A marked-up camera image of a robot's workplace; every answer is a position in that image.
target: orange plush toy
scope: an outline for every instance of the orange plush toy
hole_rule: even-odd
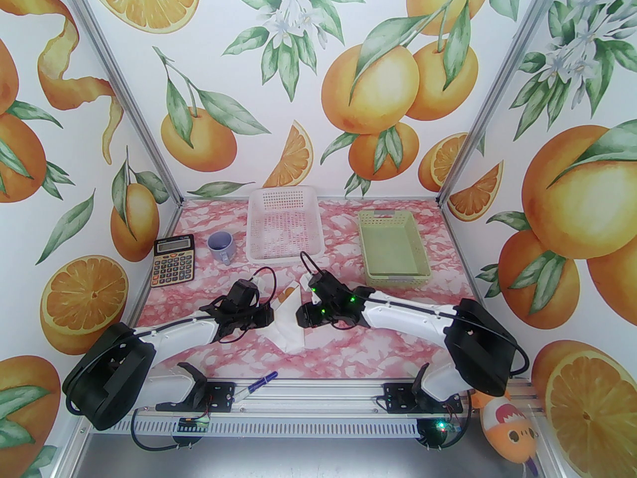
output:
[[[511,403],[511,396],[489,396],[476,391],[471,396],[474,408],[480,409],[480,423],[487,441],[501,456],[526,464],[533,476],[537,467],[533,462],[536,451],[535,437],[531,422]]]

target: calculator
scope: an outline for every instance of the calculator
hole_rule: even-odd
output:
[[[195,237],[176,235],[155,241],[151,287],[189,282],[195,277]]]

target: light green plastic basket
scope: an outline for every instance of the light green plastic basket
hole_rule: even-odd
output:
[[[360,211],[359,234],[369,287],[409,289],[430,280],[427,251],[410,211]]]

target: ceramic mug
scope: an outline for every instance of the ceramic mug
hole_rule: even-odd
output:
[[[223,262],[227,266],[230,265],[237,251],[232,234],[225,230],[215,232],[208,238],[208,248],[216,260]]]

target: white tissue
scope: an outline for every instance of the white tissue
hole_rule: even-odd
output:
[[[305,332],[296,322],[296,310],[301,307],[301,287],[297,282],[292,282],[285,289],[290,287],[294,291],[283,303],[279,303],[277,299],[272,301],[275,312],[273,323],[256,332],[269,339],[283,352],[296,354],[305,348]]]

